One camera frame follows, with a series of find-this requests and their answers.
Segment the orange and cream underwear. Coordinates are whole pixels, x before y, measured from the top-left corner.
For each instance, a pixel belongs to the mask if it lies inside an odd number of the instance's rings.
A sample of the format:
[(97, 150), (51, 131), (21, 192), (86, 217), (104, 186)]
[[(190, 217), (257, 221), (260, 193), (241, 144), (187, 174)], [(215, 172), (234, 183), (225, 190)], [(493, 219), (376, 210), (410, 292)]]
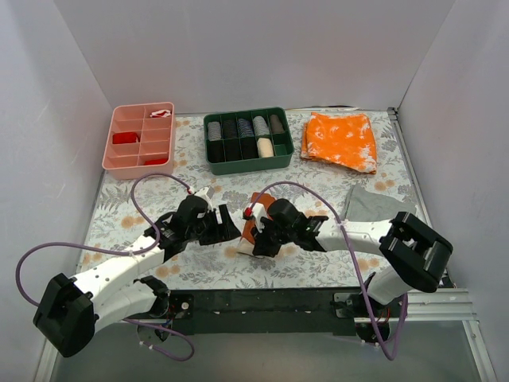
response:
[[(266, 209), (270, 207), (272, 203), (274, 203), (276, 199), (272, 197), (269, 193), (263, 193), (262, 196), (258, 199), (258, 203), (262, 204)], [(236, 252), (240, 255), (250, 255), (255, 257), (253, 254), (253, 250), (255, 248), (255, 240), (251, 234), (251, 229), (255, 227), (255, 222), (251, 220), (244, 221), (243, 232), (240, 237), (240, 241), (236, 247)]]

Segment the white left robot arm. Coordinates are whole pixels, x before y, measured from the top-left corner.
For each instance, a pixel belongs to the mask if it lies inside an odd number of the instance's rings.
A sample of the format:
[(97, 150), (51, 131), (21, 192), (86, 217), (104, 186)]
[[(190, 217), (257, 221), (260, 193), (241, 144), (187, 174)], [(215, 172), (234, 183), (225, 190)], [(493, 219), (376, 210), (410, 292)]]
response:
[(101, 329), (136, 314), (161, 318), (169, 308), (168, 287), (147, 271), (182, 253), (188, 244), (220, 244), (239, 238), (226, 205), (209, 197), (186, 197), (177, 211), (160, 216), (129, 247), (72, 277), (58, 274), (43, 293), (34, 325), (63, 357), (80, 352)]

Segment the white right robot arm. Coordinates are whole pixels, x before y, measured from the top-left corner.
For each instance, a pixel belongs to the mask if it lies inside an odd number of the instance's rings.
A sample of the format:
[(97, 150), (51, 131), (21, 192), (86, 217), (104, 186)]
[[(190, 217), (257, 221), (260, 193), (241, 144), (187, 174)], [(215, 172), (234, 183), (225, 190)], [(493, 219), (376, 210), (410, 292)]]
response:
[(390, 266), (376, 273), (359, 299), (361, 310), (378, 316), (410, 290), (433, 293), (453, 253), (452, 244), (410, 212), (390, 220), (336, 223), (327, 216), (306, 216), (286, 199), (249, 209), (255, 256), (276, 256), (281, 246), (305, 251), (347, 251), (378, 255)]

